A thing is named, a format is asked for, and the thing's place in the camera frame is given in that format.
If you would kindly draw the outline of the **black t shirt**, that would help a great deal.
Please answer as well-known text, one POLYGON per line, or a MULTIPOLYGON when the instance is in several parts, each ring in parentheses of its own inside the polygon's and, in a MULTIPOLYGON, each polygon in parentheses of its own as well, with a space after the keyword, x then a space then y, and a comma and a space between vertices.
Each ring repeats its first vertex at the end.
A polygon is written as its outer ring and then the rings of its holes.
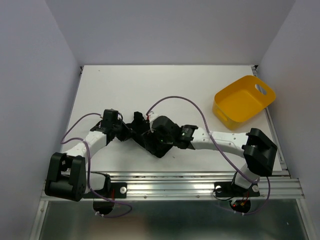
POLYGON ((126 124, 130 129, 130 138, 147 152, 157 158, 162 158, 173 146, 161 143, 151 132, 150 122, 141 112, 133 113, 133 121, 126 124))

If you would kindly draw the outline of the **yellow plastic basket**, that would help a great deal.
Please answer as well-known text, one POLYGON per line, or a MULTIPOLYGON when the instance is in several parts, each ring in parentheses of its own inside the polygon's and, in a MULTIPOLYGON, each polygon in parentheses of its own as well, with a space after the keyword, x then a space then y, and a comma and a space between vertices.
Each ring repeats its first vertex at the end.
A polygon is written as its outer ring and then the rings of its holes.
POLYGON ((213 114, 229 130, 240 128, 276 99, 275 92, 262 80, 246 75, 214 96, 213 114))

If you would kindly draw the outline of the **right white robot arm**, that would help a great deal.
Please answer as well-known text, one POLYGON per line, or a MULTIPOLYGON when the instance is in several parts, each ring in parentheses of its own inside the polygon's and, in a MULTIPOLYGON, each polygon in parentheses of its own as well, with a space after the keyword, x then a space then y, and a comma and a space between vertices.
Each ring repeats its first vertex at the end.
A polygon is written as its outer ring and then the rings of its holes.
POLYGON ((210 131, 195 125, 178 126, 164 115, 147 115, 150 131, 161 144, 179 149, 212 150, 222 156, 226 153, 245 159, 230 182, 231 192, 242 195, 260 177, 273 174, 278 147, 260 129, 252 128, 247 133, 210 131))

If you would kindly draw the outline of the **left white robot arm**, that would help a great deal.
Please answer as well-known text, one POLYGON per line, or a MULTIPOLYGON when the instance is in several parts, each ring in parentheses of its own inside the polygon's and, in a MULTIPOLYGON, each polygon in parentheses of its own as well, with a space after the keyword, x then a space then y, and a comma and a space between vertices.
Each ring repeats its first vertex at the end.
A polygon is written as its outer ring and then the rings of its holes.
POLYGON ((91 187, 91 158, 106 147, 114 138, 126 141, 131 136, 131 129, 123 122, 122 114, 114 109, 106 109, 102 119, 90 129, 82 139, 73 137, 62 139, 62 144, 79 141, 65 152, 54 153, 49 162, 44 192, 47 196, 78 202, 91 192, 94 196, 108 202, 106 198, 111 193, 111 184, 103 179, 91 187))

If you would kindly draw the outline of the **aluminium mounting rail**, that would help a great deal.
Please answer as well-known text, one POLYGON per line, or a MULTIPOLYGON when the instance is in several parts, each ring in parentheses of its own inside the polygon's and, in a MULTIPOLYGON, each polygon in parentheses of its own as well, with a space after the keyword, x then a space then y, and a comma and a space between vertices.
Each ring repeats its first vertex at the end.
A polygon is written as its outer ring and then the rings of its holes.
MULTIPOLYGON (((216 182, 228 182, 232 172, 111 172, 111 181, 127 183, 126 201, 214 200, 216 182)), ((269 178, 270 199, 304 199, 298 179, 269 178)))

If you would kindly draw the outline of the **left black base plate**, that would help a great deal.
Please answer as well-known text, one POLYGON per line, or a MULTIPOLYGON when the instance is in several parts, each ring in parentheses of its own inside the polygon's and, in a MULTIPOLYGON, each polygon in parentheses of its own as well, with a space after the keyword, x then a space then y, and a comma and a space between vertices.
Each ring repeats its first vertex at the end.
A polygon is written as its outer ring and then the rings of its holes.
POLYGON ((121 191, 121 189, 127 189, 127 186, 126 182, 111 182, 110 186, 95 190, 95 192, 108 199, 126 199, 127 192, 121 191))

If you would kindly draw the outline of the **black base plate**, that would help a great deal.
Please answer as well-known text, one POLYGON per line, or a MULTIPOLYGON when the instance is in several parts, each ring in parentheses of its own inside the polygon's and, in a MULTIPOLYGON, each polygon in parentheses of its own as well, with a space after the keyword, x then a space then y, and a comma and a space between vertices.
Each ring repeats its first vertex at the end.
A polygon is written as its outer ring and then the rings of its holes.
POLYGON ((259 197, 260 191, 253 190, 250 186, 248 189, 237 186, 231 181, 218 181, 214 183, 213 194, 215 197, 222 198, 242 198, 242 197, 259 197))
POLYGON ((127 186, 126 182, 111 182, 110 186, 95 190, 95 192, 108 199, 126 199, 127 192, 121 191, 121 189, 127 189, 127 186))

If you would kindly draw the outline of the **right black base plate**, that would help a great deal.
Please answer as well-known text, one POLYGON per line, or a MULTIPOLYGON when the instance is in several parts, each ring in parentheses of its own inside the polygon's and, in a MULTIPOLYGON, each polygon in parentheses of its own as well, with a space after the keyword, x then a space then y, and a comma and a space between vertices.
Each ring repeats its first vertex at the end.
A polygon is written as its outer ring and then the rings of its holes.
POLYGON ((213 194, 215 197, 222 198, 242 198, 242 197, 259 197, 260 191, 253 190, 250 186, 248 189, 237 186, 231 181, 218 181, 214 183, 213 194))

